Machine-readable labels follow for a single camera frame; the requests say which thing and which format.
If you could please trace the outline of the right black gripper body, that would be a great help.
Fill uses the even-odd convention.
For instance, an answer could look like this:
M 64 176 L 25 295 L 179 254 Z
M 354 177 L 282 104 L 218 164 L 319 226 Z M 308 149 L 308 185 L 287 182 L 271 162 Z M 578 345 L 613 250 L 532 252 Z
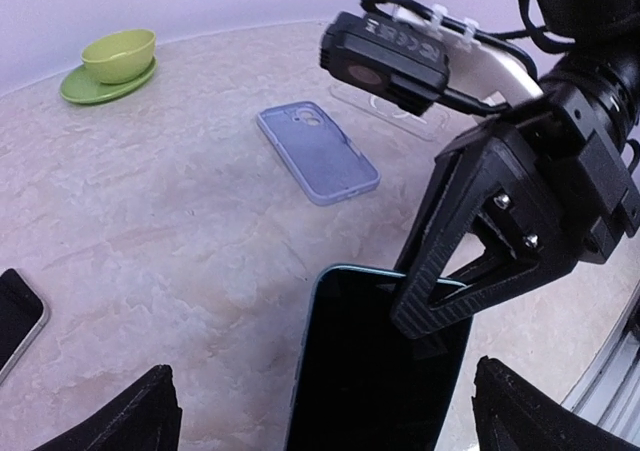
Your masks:
M 637 113 L 627 97 L 553 85 L 509 114 L 536 155 L 535 166 L 561 207 L 561 235 L 580 261 L 604 263 L 624 235 L 639 230 L 639 188 L 632 179 L 639 144 L 628 139 Z

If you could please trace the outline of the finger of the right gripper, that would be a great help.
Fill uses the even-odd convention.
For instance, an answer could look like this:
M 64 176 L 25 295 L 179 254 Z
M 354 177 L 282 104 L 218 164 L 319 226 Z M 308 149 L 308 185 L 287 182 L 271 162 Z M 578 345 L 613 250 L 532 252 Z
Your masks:
M 538 230 L 531 150 L 516 128 L 487 121 L 456 137 L 435 158 L 418 214 L 397 265 L 407 276 L 390 318 L 410 339 L 428 333 L 427 300 L 473 220 L 486 211 L 498 226 Z
M 560 223 L 539 230 L 498 226 L 483 211 L 471 232 L 484 245 L 480 257 L 453 273 L 464 284 L 446 294 L 432 290 L 427 300 L 431 334 L 568 275 L 578 262 L 574 242 Z

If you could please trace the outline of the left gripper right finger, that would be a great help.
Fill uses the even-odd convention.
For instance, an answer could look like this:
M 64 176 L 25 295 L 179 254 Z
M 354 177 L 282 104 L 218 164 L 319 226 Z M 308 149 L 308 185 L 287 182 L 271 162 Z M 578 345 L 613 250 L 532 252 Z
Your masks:
M 476 367 L 472 407 L 479 449 L 636 450 L 571 413 L 496 358 Z

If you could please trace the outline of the black phone light edge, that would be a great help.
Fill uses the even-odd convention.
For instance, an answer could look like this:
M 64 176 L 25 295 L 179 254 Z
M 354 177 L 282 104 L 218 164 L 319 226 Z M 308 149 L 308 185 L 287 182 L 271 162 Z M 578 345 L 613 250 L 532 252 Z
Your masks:
M 51 316 L 48 303 L 9 268 L 1 273 L 1 383 L 41 333 Z

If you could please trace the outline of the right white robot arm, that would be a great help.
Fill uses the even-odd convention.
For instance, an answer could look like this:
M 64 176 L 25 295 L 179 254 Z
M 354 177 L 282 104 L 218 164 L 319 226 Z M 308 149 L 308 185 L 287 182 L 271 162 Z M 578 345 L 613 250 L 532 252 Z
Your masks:
M 531 0 L 518 0 L 527 10 Z M 639 228 L 639 0 L 536 0 L 532 41 L 560 60 L 540 97 L 456 137 L 437 157 L 398 261 L 390 317 L 417 339 L 604 263 Z

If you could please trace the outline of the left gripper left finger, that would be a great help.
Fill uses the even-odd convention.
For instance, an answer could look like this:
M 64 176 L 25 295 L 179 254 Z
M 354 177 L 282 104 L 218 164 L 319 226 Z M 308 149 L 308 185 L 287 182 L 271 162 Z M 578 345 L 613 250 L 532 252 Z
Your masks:
M 176 450 L 183 410 L 169 365 L 149 369 L 89 418 L 41 450 Z

